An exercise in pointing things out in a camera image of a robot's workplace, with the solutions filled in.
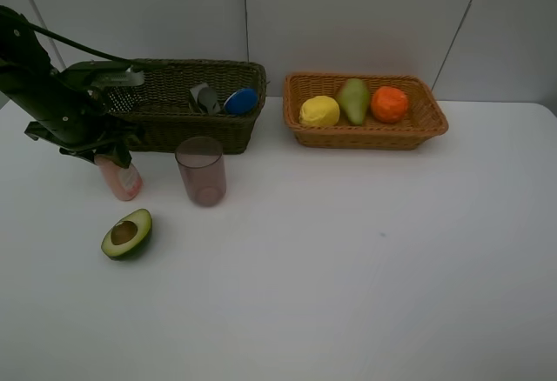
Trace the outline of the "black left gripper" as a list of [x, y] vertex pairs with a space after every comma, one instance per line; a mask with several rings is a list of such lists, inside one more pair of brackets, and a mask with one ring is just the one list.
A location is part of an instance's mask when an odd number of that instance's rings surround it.
[[34, 141], [43, 140], [65, 156], [101, 165], [111, 162], [128, 169], [131, 154], [126, 140], [141, 141], [144, 129], [110, 113], [112, 104], [104, 97], [55, 101], [25, 98], [24, 111], [31, 115], [24, 133]]

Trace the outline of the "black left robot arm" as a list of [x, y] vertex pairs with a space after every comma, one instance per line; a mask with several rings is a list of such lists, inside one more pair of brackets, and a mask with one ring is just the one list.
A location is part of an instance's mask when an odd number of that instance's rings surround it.
[[[37, 35], [42, 34], [96, 56], [63, 71], [56, 69]], [[55, 144], [64, 155], [93, 162], [106, 157], [131, 165], [126, 140], [143, 135], [140, 126], [110, 114], [104, 91], [143, 83], [144, 64], [90, 49], [1, 9], [1, 92], [32, 117], [26, 136]]]

